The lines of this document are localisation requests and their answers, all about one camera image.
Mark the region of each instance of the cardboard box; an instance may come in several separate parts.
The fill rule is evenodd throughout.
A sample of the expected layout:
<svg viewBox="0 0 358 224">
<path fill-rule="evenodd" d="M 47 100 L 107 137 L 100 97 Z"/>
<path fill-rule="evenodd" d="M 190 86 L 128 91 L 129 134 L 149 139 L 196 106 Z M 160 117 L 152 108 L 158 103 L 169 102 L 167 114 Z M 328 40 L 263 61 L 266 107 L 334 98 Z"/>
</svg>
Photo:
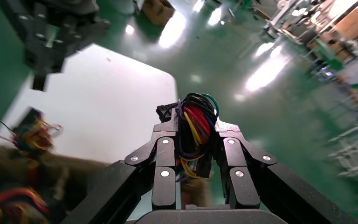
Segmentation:
<svg viewBox="0 0 358 224">
<path fill-rule="evenodd" d="M 167 0 L 145 0 L 142 11 L 153 24 L 165 26 L 175 9 Z"/>
</svg>

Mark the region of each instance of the bundle of wires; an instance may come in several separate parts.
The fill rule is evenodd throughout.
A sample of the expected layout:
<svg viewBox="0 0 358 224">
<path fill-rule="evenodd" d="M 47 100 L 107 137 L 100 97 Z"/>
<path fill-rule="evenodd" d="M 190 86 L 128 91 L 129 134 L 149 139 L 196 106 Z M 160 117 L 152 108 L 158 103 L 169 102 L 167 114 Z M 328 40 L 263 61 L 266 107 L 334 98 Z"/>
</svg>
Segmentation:
<svg viewBox="0 0 358 224">
<path fill-rule="evenodd" d="M 208 99 L 215 105 L 216 114 Z M 177 154 L 180 163 L 188 176 L 199 178 L 196 169 L 197 162 L 205 154 L 211 153 L 211 144 L 216 134 L 215 124 L 219 115 L 219 106 L 209 94 L 189 93 L 173 107 L 175 107 L 179 116 L 179 148 Z"/>
<path fill-rule="evenodd" d="M 11 139 L 0 135 L 0 138 L 12 142 L 20 151 L 30 157 L 38 157 L 53 146 L 52 138 L 62 133 L 61 125 L 50 125 L 41 118 L 37 118 L 30 125 L 20 126 L 16 132 L 0 121 L 12 134 Z"/>
</svg>

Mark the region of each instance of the black connector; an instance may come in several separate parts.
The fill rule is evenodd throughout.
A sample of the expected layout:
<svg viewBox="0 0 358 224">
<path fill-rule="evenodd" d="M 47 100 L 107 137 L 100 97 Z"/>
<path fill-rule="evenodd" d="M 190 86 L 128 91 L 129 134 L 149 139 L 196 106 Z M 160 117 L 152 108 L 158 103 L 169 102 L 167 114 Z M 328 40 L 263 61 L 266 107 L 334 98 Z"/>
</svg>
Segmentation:
<svg viewBox="0 0 358 224">
<path fill-rule="evenodd" d="M 177 104 L 178 103 L 173 103 L 173 104 L 161 105 L 157 107 L 156 112 L 158 114 L 158 118 L 160 118 L 161 123 L 167 122 L 171 119 L 172 108 Z"/>
<path fill-rule="evenodd" d="M 197 160 L 197 176 L 202 178 L 209 178 L 212 168 L 212 154 L 206 153 Z"/>
</svg>

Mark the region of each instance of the green floor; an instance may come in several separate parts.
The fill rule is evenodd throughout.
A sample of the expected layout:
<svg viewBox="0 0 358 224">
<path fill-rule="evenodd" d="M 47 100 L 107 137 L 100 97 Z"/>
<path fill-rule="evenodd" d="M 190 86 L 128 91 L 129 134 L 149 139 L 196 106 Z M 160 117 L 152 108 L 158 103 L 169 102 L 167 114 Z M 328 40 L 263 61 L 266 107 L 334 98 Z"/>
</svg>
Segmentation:
<svg viewBox="0 0 358 224">
<path fill-rule="evenodd" d="M 310 78 L 300 47 L 284 39 L 267 44 L 273 40 L 262 34 L 263 20 L 240 10 L 222 25 L 214 20 L 219 10 L 213 13 L 213 1 L 199 12 L 196 1 L 170 0 L 177 12 L 163 30 L 144 14 L 133 16 L 129 0 L 100 0 L 100 16 L 112 27 L 99 44 L 170 73 L 181 98 L 189 92 L 214 96 L 221 120 L 238 124 L 247 140 L 358 218 L 358 182 L 337 178 L 338 164 L 325 159 L 334 147 L 326 141 L 354 124 L 348 116 L 337 118 L 339 108 L 329 111 L 338 91 Z M 222 17 L 228 6 L 225 1 Z M 21 42 L 0 11 L 0 118 L 28 73 Z M 212 182 L 218 203 L 218 175 Z"/>
</svg>

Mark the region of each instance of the table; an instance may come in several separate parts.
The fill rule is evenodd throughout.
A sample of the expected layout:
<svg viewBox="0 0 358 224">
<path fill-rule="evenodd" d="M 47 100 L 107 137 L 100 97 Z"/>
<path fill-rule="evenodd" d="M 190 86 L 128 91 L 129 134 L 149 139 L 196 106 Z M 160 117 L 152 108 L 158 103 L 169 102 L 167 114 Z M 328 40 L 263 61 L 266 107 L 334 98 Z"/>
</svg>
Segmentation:
<svg viewBox="0 0 358 224">
<path fill-rule="evenodd" d="M 68 58 L 63 74 L 50 75 L 46 92 L 31 90 L 31 81 L 3 122 L 14 126 L 33 107 L 50 124 L 64 127 L 54 139 L 56 153 L 106 163 L 123 160 L 147 143 L 160 123 L 156 107 L 177 100 L 170 74 L 96 44 Z M 10 136 L 2 125 L 0 134 Z M 0 144 L 10 143 L 0 139 Z M 151 211 L 151 192 L 142 198 L 130 219 Z"/>
</svg>

